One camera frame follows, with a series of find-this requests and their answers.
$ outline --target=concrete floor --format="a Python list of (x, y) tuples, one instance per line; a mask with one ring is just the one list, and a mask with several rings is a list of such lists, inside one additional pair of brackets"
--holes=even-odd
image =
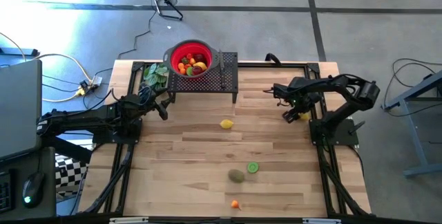
[[(133, 45), (133, 37), (147, 28), (152, 11), (51, 10), (45, 4), (23, 0), (0, 0), (0, 30), (22, 47), (42, 53), (64, 53), (76, 57), (90, 75), (110, 68), (117, 54)], [(68, 3), (150, 5), (150, 0), (33, 0)], [(178, 0), (179, 6), (267, 6), (308, 7), (308, 0)], [(315, 0), (321, 8), (434, 8), (442, 0)], [(167, 48), (188, 38), (199, 38), (223, 51), (237, 51), (240, 59), (263, 59), (268, 52), (281, 60), (318, 61), (309, 12), (220, 12), (185, 11), (183, 22), (155, 16), (152, 33), (138, 41), (137, 52), (122, 59), (159, 59)], [(392, 72), (391, 63), (401, 57), (442, 62), (442, 18), (440, 15), (409, 14), (318, 14), (327, 61), (338, 62), (342, 73), (376, 80), (382, 93), (376, 106), (354, 115), (367, 124), (358, 131), (365, 166), (367, 193), (374, 214), (389, 218), (441, 222), (442, 174), (405, 179), (402, 171), (417, 165), (416, 154), (404, 119), (393, 118), (380, 109)], [(0, 44), (6, 45), (3, 39)], [(0, 57), (0, 63), (19, 62)], [(70, 61), (52, 57), (44, 60), (44, 74), (78, 82), (81, 71)], [(428, 74), (410, 67), (400, 77), (408, 84)], [(110, 73), (104, 73), (108, 80)], [(44, 79), (44, 83), (70, 89)], [(389, 97), (405, 88), (394, 83)], [(70, 93), (44, 88), (44, 97), (59, 99)], [(89, 105), (97, 102), (90, 98)], [(67, 103), (44, 102), (52, 108), (83, 109), (81, 99)], [(440, 161), (442, 147), (432, 145), (430, 157)]]

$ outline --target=white cable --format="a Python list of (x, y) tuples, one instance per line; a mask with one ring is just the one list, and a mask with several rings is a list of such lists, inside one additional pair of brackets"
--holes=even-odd
[[(5, 34), (3, 34), (2, 32), (0, 32), (0, 35), (6, 37), (6, 39), (8, 39), (9, 41), (11, 41), (11, 42), (12, 42), (12, 43), (13, 43), (13, 44), (14, 44), (14, 45), (20, 50), (20, 52), (21, 52), (21, 56), (23, 57), (23, 59), (24, 59), (25, 62), (26, 62), (26, 61), (27, 61), (26, 56), (25, 56), (24, 52), (22, 51), (22, 49), (20, 48), (20, 46), (19, 46), (18, 44), (16, 44), (15, 41), (11, 40), (11, 38), (9, 38), (9, 37), (6, 36)], [(84, 70), (83, 66), (81, 66), (81, 64), (80, 64), (80, 63), (79, 63), (74, 57), (71, 57), (71, 56), (69, 56), (69, 55), (63, 55), (63, 54), (53, 53), (53, 54), (40, 55), (40, 56), (38, 56), (38, 57), (36, 57), (36, 58), (33, 58), (33, 59), (41, 59), (41, 58), (43, 58), (43, 57), (53, 56), (53, 55), (59, 55), (59, 56), (62, 56), (62, 57), (65, 57), (65, 58), (69, 58), (69, 59), (73, 60), (73, 61), (78, 65), (78, 67), (80, 67), (80, 69), (81, 69), (81, 71), (83, 72), (84, 76), (85, 76), (86, 79), (89, 81), (89, 84), (92, 85), (92, 80), (89, 78), (89, 76), (88, 76), (88, 74), (86, 73), (86, 71)], [(71, 97), (66, 98), (66, 99), (62, 99), (62, 100), (49, 100), (49, 99), (45, 99), (45, 98), (42, 98), (42, 100), (43, 100), (43, 101), (46, 101), (46, 102), (65, 102), (65, 101), (71, 100), (71, 99), (73, 99), (73, 98), (75, 98), (75, 97), (77, 97), (77, 96), (78, 96), (78, 94), (74, 94), (74, 95), (72, 95)]]
[(53, 53), (53, 54), (39, 55), (39, 56), (37, 56), (37, 57), (34, 58), (34, 59), (41, 59), (41, 58), (43, 58), (43, 57), (53, 56), (53, 55), (59, 55), (59, 56), (62, 56), (62, 57), (65, 57), (65, 58), (69, 58), (69, 59), (73, 60), (73, 61), (78, 65), (78, 67), (80, 67), (80, 69), (81, 69), (81, 71), (83, 72), (84, 76), (86, 77), (86, 79), (88, 79), (89, 84), (92, 84), (92, 80), (89, 78), (89, 76), (88, 76), (88, 74), (86, 73), (86, 71), (84, 70), (83, 66), (81, 66), (81, 64), (80, 64), (80, 63), (79, 63), (74, 57), (70, 57), (69, 55), (63, 55), (63, 54)]
[(48, 99), (43, 99), (43, 98), (42, 98), (42, 100), (46, 101), (46, 102), (65, 102), (65, 101), (71, 100), (75, 97), (77, 97), (77, 94), (74, 94), (74, 95), (70, 96), (69, 98), (62, 99), (62, 100), (48, 100)]
[(23, 59), (25, 60), (25, 62), (27, 62), (26, 60), (26, 56), (25, 53), (22, 51), (22, 49), (20, 48), (20, 46), (18, 44), (15, 43), (15, 41), (13, 41), (11, 38), (9, 38), (7, 35), (3, 34), (2, 32), (0, 32), (0, 35), (6, 37), (6, 39), (8, 39), (9, 41), (11, 41), (17, 48), (19, 48), (20, 52), (21, 52), (21, 56), (23, 57)]

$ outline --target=wooden table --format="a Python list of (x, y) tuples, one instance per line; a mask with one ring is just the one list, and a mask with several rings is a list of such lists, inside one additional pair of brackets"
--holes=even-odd
[[(117, 97), (126, 95), (132, 62), (115, 61), (109, 88)], [(321, 77), (337, 75), (338, 67), (322, 62), (320, 71)], [(124, 215), (326, 216), (318, 155), (307, 121), (286, 123), (281, 114), (288, 108), (277, 107), (277, 99), (262, 92), (273, 83), (288, 84), (295, 76), (303, 77), (304, 72), (240, 68), (236, 104), (229, 94), (178, 93), (167, 109), (167, 121), (157, 112), (148, 113), (135, 147)], [(337, 93), (326, 93), (325, 98), (329, 110), (344, 102)], [(235, 124), (221, 129), (223, 119)], [(93, 154), (80, 210), (90, 206), (108, 182), (114, 153), (115, 145), (105, 144)], [(370, 212), (358, 158), (348, 147), (336, 147), (336, 154), (344, 186)], [(251, 161), (260, 165), (256, 174), (247, 173)], [(246, 172), (245, 181), (231, 182), (230, 169)], [(116, 188), (114, 206), (120, 186)], [(338, 209), (333, 187), (331, 192)], [(242, 210), (231, 209), (233, 199)]]

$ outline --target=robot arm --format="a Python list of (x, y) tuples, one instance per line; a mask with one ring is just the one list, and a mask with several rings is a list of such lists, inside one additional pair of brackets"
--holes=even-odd
[(329, 135), (333, 135), (339, 123), (351, 114), (372, 108), (379, 94), (379, 87), (375, 81), (368, 82), (360, 77), (346, 74), (317, 80), (295, 77), (288, 86), (274, 84), (271, 90), (274, 98), (284, 100), (292, 107), (282, 115), (288, 123), (299, 119), (300, 114), (314, 108), (321, 99), (320, 93), (340, 93), (346, 103), (336, 111), (328, 111), (321, 120), (322, 128)]
[(66, 131), (87, 130), (94, 134), (110, 131), (117, 136), (127, 136), (131, 132), (134, 121), (149, 111), (157, 110), (163, 120), (167, 120), (166, 107), (170, 99), (157, 103), (155, 98), (166, 91), (140, 91), (139, 95), (127, 95), (117, 99), (113, 104), (104, 105), (98, 109), (85, 111), (57, 111), (52, 110), (40, 117), (37, 123), (37, 134), (41, 137), (58, 136)]

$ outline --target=checkered mat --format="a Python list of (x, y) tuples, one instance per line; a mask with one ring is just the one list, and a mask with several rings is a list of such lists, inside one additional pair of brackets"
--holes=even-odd
[(55, 185), (57, 194), (62, 198), (77, 194), (81, 177), (86, 172), (88, 164), (65, 156), (55, 157)]

